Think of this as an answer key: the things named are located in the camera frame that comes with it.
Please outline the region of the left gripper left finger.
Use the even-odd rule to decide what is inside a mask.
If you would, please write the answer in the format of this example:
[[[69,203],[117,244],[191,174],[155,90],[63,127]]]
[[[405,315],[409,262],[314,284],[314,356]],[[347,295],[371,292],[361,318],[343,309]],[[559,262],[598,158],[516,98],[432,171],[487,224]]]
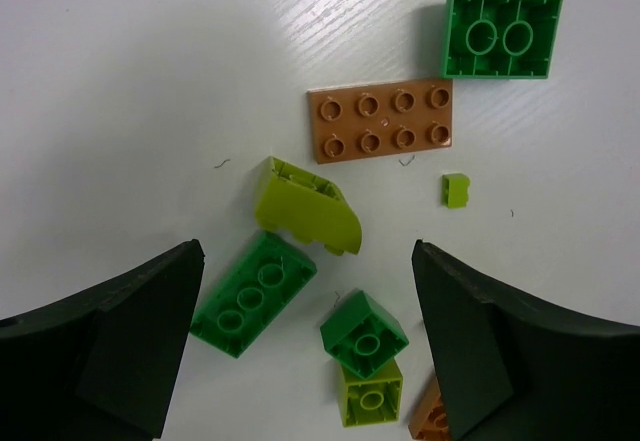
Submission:
[[[2,439],[160,439],[203,271],[190,240],[3,319]]]

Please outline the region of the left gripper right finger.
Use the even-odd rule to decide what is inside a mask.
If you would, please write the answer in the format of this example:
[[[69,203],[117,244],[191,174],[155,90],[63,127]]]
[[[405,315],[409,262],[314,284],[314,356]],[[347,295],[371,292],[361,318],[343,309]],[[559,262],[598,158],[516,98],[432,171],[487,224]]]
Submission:
[[[635,440],[639,330],[555,305],[417,241],[412,266],[456,440]]]

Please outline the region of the lime square lego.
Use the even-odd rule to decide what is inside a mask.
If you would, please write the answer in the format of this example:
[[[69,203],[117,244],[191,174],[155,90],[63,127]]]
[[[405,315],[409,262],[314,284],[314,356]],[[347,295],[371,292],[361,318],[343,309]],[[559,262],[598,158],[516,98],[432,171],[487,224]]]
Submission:
[[[403,375],[394,359],[368,379],[362,379],[340,366],[337,386],[344,427],[395,422],[399,419]]]

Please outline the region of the tiny lime lego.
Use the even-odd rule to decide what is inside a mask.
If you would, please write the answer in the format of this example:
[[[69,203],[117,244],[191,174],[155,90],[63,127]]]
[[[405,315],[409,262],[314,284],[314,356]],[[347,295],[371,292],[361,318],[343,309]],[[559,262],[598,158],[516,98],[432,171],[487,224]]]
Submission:
[[[463,173],[442,176],[442,204],[449,209],[464,208],[469,201],[470,178]]]

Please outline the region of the lime curved lego brick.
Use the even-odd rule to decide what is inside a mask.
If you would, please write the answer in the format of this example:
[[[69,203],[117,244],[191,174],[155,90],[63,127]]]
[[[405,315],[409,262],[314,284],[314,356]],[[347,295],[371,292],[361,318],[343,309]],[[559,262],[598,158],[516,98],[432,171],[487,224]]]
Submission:
[[[361,223],[339,187],[274,156],[259,177],[254,214],[262,228],[289,230],[298,241],[318,241],[335,255],[360,252]]]

